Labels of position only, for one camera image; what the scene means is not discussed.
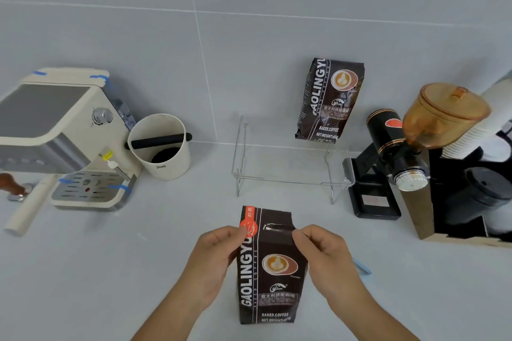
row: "black lid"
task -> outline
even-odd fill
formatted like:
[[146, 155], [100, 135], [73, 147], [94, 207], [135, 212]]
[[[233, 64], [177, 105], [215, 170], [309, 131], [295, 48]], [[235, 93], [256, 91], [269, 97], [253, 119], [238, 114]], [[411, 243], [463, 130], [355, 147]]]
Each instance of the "black lid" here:
[[472, 167], [464, 171], [470, 184], [485, 195], [499, 199], [512, 199], [512, 183], [501, 174], [484, 167]]

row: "yellow tag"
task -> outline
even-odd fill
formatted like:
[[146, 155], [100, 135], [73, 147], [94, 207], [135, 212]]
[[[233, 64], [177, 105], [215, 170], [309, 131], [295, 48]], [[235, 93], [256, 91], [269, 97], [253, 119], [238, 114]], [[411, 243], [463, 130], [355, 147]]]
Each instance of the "yellow tag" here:
[[107, 152], [104, 156], [103, 156], [103, 160], [109, 160], [110, 158], [112, 158], [112, 156], [114, 155], [114, 151], [110, 150], [109, 152]]

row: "tiled wall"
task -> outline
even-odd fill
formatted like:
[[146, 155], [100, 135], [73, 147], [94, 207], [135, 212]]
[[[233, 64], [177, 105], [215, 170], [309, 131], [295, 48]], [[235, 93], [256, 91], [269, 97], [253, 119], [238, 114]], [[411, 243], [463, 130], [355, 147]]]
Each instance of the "tiled wall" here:
[[104, 68], [140, 118], [168, 112], [195, 140], [296, 141], [313, 57], [364, 62], [342, 140], [369, 141], [366, 115], [404, 114], [419, 88], [482, 92], [512, 67], [512, 0], [2, 0], [0, 94], [44, 66]]

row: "brown tamper handle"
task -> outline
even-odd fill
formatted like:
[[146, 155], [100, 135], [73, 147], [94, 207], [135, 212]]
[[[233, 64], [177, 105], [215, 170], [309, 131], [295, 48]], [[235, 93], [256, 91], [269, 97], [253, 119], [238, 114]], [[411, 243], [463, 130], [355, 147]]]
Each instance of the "brown tamper handle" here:
[[18, 185], [9, 173], [0, 174], [0, 190], [5, 190], [14, 196], [27, 195], [26, 189], [23, 186]]

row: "white label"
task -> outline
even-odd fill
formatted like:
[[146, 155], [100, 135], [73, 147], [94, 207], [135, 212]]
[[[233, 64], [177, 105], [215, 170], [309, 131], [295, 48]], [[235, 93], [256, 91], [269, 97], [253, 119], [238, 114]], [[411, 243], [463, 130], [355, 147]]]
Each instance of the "white label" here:
[[368, 196], [366, 194], [363, 194], [362, 195], [362, 202], [365, 205], [389, 206], [389, 202], [387, 201], [387, 197], [381, 197], [381, 196]]

